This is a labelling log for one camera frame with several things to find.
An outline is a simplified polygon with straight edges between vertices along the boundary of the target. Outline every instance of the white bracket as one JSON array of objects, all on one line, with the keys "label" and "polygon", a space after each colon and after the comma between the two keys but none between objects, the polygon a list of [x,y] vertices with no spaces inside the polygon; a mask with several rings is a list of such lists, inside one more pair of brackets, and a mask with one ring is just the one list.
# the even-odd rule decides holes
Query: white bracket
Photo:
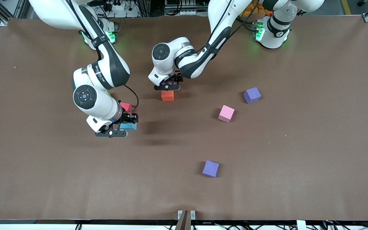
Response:
[{"label": "white bracket", "polygon": [[[180,219],[181,213],[183,213],[183,210],[177,211],[177,220]],[[196,212],[195,210],[191,210],[191,220],[196,220]]]}]

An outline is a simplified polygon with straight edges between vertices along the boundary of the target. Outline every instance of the cable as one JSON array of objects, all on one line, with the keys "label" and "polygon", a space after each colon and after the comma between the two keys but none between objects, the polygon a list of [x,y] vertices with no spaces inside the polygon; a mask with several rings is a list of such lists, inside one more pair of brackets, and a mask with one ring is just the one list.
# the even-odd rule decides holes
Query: cable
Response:
[{"label": "cable", "polygon": [[280,229],[286,230],[286,228],[281,227],[281,226],[279,226],[279,225],[275,225],[275,226],[276,226],[276,227],[278,227],[278,228],[280,228]]},{"label": "cable", "polygon": [[[69,5],[70,9],[73,11],[73,13],[75,14],[76,18],[78,19],[80,25],[82,26],[83,30],[85,31],[86,33],[86,36],[92,40],[92,36],[90,35],[90,33],[88,32],[88,30],[86,29],[85,25],[82,23],[82,20],[80,19],[79,15],[76,13],[76,10],[75,8],[73,7],[73,4],[72,2],[70,2],[70,0],[66,0],[66,3]],[[100,55],[100,52],[99,52],[99,49],[96,48],[96,51],[97,51],[97,57],[98,57],[98,60],[101,60],[102,59],[102,56]]]},{"label": "cable", "polygon": [[236,226],[236,225],[232,225],[231,227],[235,227],[236,229],[238,229],[238,230],[241,230],[238,226]]},{"label": "cable", "polygon": [[[243,22],[240,18],[239,18],[239,16],[238,17],[236,17],[235,18],[238,22]],[[245,22],[245,24],[247,24],[247,25],[252,25],[252,22]]]},{"label": "cable", "polygon": [[212,37],[212,35],[213,35],[213,33],[215,32],[215,30],[217,29],[217,27],[218,27],[218,25],[219,25],[219,23],[221,22],[221,20],[222,20],[222,18],[224,17],[224,15],[225,15],[225,12],[226,12],[226,10],[228,10],[228,7],[231,5],[231,2],[232,2],[232,0],[229,0],[229,2],[228,2],[228,5],[226,5],[226,8],[225,8],[225,10],[224,10],[224,12],[222,13],[222,15],[221,15],[221,18],[219,18],[219,20],[218,20],[218,23],[216,24],[216,26],[214,27],[214,29],[212,30],[212,32],[211,32],[211,34],[210,34],[210,37],[208,38],[208,41],[211,39],[211,37]]},{"label": "cable", "polygon": [[225,42],[226,41],[228,41],[229,40],[229,38],[231,38],[232,37],[232,35],[234,35],[234,33],[235,32],[237,32],[238,30],[239,30],[239,28],[241,28],[241,26],[249,19],[249,17],[251,17],[251,15],[252,15],[252,12],[254,12],[254,10],[257,8],[257,6],[258,6],[258,3],[259,3],[259,1],[257,1],[257,3],[255,4],[255,6],[254,6],[254,8],[251,10],[251,13],[247,16],[247,18],[243,21],[243,22],[241,22],[241,25],[239,25],[238,26],[238,28],[236,28],[235,29],[235,31],[234,32],[232,32],[230,35],[229,35],[229,37],[225,40]]},{"label": "cable", "polygon": [[82,224],[77,224],[75,230],[81,230],[81,229],[82,229]]},{"label": "cable", "polygon": [[245,29],[249,30],[250,32],[254,32],[252,29],[248,28],[247,25],[243,25],[245,27]]},{"label": "cable", "polygon": [[123,19],[124,19],[124,18],[121,18],[121,22],[120,22],[120,24],[119,24],[119,28],[117,29],[117,32],[120,32],[120,30],[121,30],[121,25],[123,24]]},{"label": "cable", "polygon": [[105,15],[106,19],[109,19],[109,18],[107,17],[107,14],[106,14],[105,10],[103,9],[102,5],[101,5],[97,0],[95,0],[95,2],[96,2],[96,3],[100,6],[100,8],[102,9],[102,11],[103,11],[103,13],[104,13],[104,15]]},{"label": "cable", "polygon": [[137,11],[140,11],[141,14],[142,14],[142,18],[144,18],[143,15],[146,16],[147,12],[145,12],[145,11],[143,12],[143,10],[140,8],[140,6],[137,5],[136,1],[134,1],[134,4],[136,5]]},{"label": "cable", "polygon": [[134,90],[132,90],[130,87],[128,87],[127,85],[124,85],[127,89],[129,89],[131,92],[133,92],[134,96],[136,96],[136,100],[137,100],[137,104],[134,106],[133,109],[129,109],[123,113],[128,113],[128,112],[131,112],[135,109],[137,109],[137,107],[139,106],[139,96],[137,96],[136,92],[134,92]]},{"label": "cable", "polygon": [[177,3],[177,9],[175,10],[175,12],[173,14],[166,13],[166,15],[169,15],[169,16],[177,15],[181,11],[182,7],[183,7],[183,1],[179,0],[179,2]]}]

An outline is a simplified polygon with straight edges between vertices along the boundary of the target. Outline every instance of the black cable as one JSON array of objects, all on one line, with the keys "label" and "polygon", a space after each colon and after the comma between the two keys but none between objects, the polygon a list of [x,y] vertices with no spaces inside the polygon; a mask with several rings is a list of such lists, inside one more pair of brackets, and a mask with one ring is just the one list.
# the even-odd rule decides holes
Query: black cable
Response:
[{"label": "black cable", "polygon": [[238,28],[236,28],[235,29],[235,31],[234,32],[232,32],[230,35],[229,35],[229,37],[225,40],[225,42],[226,41],[228,41],[229,40],[229,38],[231,38],[232,37],[232,35],[234,35],[234,33],[235,32],[237,32],[238,30],[239,30],[239,28],[241,28],[241,26],[249,19],[249,17],[251,17],[251,15],[252,15],[252,13],[254,12],[254,10],[257,8],[257,6],[258,6],[258,3],[259,3],[259,1],[257,1],[257,3],[255,4],[255,6],[254,6],[254,8],[251,10],[251,13],[247,16],[247,18],[243,21],[243,22],[241,22],[241,25],[239,25],[238,26]]},{"label": "black cable", "polygon": [[139,10],[142,14],[142,18],[147,17],[147,13],[142,9],[142,5],[140,4],[140,2],[137,3],[137,1],[134,0],[134,4],[136,4],[136,6],[139,8]]},{"label": "black cable", "polygon": [[276,226],[276,227],[278,227],[278,228],[280,228],[280,229],[286,230],[286,228],[281,227],[281,226],[279,226],[279,225],[276,225],[276,224],[275,224],[275,226]]},{"label": "black cable", "polygon": [[137,107],[139,106],[139,96],[137,96],[136,92],[134,92],[134,90],[132,90],[130,87],[128,87],[127,85],[124,85],[127,89],[129,89],[131,92],[133,92],[134,96],[136,96],[136,100],[137,100],[137,104],[134,106],[133,109],[129,109],[123,113],[128,113],[128,112],[131,112],[135,109],[137,109]]},{"label": "black cable", "polygon": [[142,15],[146,16],[146,13],[147,12],[146,11],[143,11],[141,9],[141,7],[136,3],[136,1],[134,1],[134,4],[136,5],[137,10],[140,11]]},{"label": "black cable", "polygon": [[[242,22],[242,20],[238,17],[235,18],[238,22]],[[252,25],[252,22],[245,22],[247,25]]]},{"label": "black cable", "polygon": [[82,224],[77,224],[75,230],[81,230],[81,229],[82,229]]},{"label": "black cable", "polygon": [[213,35],[213,33],[215,32],[215,30],[217,29],[217,27],[218,27],[218,25],[219,25],[219,23],[221,22],[221,20],[222,20],[222,18],[224,17],[224,15],[225,15],[225,12],[226,12],[226,10],[228,10],[228,7],[231,5],[231,2],[232,2],[232,0],[229,0],[229,2],[228,2],[228,5],[226,6],[226,8],[225,8],[225,10],[224,10],[224,12],[222,13],[222,15],[221,15],[221,18],[218,20],[218,23],[216,24],[216,26],[214,27],[214,29],[212,30],[212,32],[211,32],[211,34],[210,34],[210,37],[208,38],[208,41],[211,39],[211,37],[212,37],[212,35]]},{"label": "black cable", "polygon": [[258,226],[255,230],[258,230],[260,227],[264,226],[266,224],[262,224],[261,226]]},{"label": "black cable", "polygon": [[100,8],[102,9],[103,14],[105,15],[106,19],[109,19],[109,18],[107,17],[107,14],[106,14],[105,10],[103,9],[102,5],[101,5],[97,0],[95,0],[95,2],[96,2],[96,3],[100,6]]},{"label": "black cable", "polygon": [[241,230],[238,226],[236,226],[236,225],[232,225],[231,227],[236,227],[236,229],[238,229],[238,230]]},{"label": "black cable", "polygon": [[166,15],[169,15],[169,16],[177,15],[181,11],[182,7],[183,7],[183,1],[179,0],[177,3],[177,9],[175,10],[175,12],[173,14],[166,13]]},{"label": "black cable", "polygon": [[[66,0],[66,3],[69,5],[70,9],[72,9],[73,13],[75,14],[76,18],[78,19],[80,25],[82,26],[83,30],[85,31],[86,33],[86,36],[90,39],[90,40],[93,40],[92,39],[92,36],[89,34],[88,30],[86,29],[85,25],[82,23],[82,20],[80,19],[79,15],[76,13],[76,10],[75,8],[73,7],[73,4],[72,2],[70,2],[70,0]],[[98,48],[96,48],[96,51],[97,51],[97,56],[98,56],[98,60],[101,60],[102,59],[102,56],[100,55],[100,52],[98,50]]]},{"label": "black cable", "polygon": [[247,29],[247,30],[249,30],[250,32],[254,32],[254,30],[253,29],[250,29],[250,28],[248,28],[248,26],[247,25],[243,25],[244,27],[245,27],[245,29]]}]

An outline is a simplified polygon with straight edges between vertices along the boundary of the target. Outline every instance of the orange object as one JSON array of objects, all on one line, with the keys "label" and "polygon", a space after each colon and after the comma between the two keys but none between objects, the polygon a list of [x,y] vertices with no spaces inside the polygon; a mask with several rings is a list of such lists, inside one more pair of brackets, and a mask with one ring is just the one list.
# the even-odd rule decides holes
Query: orange object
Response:
[{"label": "orange object", "polygon": [[161,99],[164,102],[172,102],[174,101],[174,91],[163,91],[161,92]]}]

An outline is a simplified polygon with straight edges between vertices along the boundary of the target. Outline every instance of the cube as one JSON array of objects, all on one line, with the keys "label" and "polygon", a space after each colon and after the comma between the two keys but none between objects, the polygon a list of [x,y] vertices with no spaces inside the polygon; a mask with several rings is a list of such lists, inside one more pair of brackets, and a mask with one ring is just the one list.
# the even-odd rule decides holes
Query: cube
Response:
[{"label": "cube", "polygon": [[120,129],[126,131],[136,131],[137,130],[137,123],[130,123],[130,122],[122,122],[120,124]]},{"label": "cube", "polygon": [[234,114],[235,109],[230,108],[228,106],[223,106],[221,112],[219,113],[218,119],[224,122],[230,122],[232,115]]},{"label": "cube", "polygon": [[124,110],[129,111],[130,109],[133,109],[133,106],[129,103],[120,102],[120,105],[123,107]]},{"label": "cube", "polygon": [[217,171],[218,171],[219,163],[212,162],[210,160],[207,160],[205,162],[205,166],[203,169],[203,175],[209,176],[209,177],[216,177]]},{"label": "cube", "polygon": [[174,101],[174,91],[162,91],[161,92],[161,99],[164,102],[172,102]]},{"label": "cube", "polygon": [[248,89],[244,93],[245,100],[247,100],[247,103],[254,103],[257,102],[261,98],[261,94],[257,87]]}]

